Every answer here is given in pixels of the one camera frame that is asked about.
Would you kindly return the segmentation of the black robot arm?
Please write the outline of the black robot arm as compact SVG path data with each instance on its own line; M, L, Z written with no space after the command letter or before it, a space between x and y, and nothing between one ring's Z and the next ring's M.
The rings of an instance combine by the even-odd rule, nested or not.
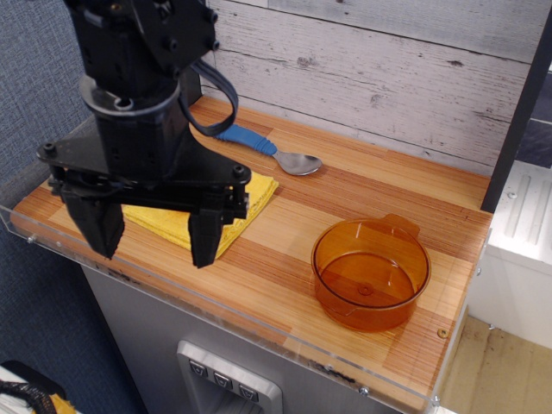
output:
M209 150L234 116L203 126L180 79L192 70L238 104L233 85L204 56L218 47L216 12L202 1L69 1L85 67L80 94L88 135L49 142L39 159L49 185L90 247L112 257L126 204L189 214L192 261L213 263L223 227L248 211L248 167Z

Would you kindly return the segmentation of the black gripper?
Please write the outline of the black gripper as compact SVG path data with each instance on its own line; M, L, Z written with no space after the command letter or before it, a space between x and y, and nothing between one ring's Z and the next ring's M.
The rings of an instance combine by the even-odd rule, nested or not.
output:
M149 97L123 97L84 79L80 91L94 115L91 130L47 142L37 156L91 249L115 255L125 204L179 210L191 214L193 265L211 265L224 218L245 217L250 169L197 141L178 84Z

